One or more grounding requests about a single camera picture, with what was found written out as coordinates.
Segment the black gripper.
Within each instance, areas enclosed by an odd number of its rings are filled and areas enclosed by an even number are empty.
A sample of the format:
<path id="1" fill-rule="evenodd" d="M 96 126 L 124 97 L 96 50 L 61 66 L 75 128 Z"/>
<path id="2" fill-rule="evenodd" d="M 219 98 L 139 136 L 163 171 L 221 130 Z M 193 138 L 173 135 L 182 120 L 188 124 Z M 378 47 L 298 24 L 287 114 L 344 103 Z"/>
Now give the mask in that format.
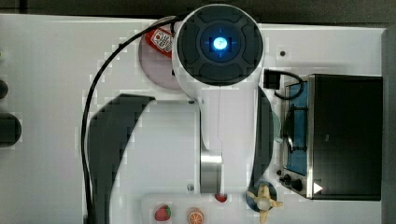
<path id="1" fill-rule="evenodd" d="M 264 70 L 263 86 L 265 89 L 278 90 L 280 88 L 280 73 L 275 70 Z"/>

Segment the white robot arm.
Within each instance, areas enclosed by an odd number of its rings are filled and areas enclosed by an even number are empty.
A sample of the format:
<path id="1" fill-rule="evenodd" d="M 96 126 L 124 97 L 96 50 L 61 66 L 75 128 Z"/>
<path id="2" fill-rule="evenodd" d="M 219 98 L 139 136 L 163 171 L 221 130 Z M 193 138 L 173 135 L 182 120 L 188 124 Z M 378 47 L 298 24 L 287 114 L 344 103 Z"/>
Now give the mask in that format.
<path id="1" fill-rule="evenodd" d="M 174 18 L 176 94 L 121 94 L 87 135 L 88 224 L 259 224 L 250 197 L 273 155 L 262 88 L 262 32 L 238 7 L 213 4 Z"/>

